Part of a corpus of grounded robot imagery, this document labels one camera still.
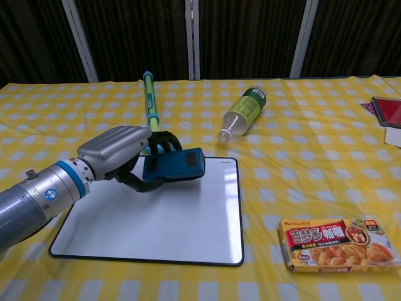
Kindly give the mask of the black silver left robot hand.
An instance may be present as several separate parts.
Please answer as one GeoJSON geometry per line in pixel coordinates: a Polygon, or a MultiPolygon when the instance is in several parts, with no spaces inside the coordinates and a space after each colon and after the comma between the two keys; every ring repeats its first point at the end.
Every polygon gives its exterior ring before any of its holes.
{"type": "Polygon", "coordinates": [[[78,158],[83,160],[94,175],[95,181],[116,179],[136,192],[154,191],[165,179],[142,180],[132,174],[140,153],[146,147],[158,153],[182,150],[179,139],[169,131],[153,132],[148,127],[124,125],[114,127],[78,147],[78,158]]]}

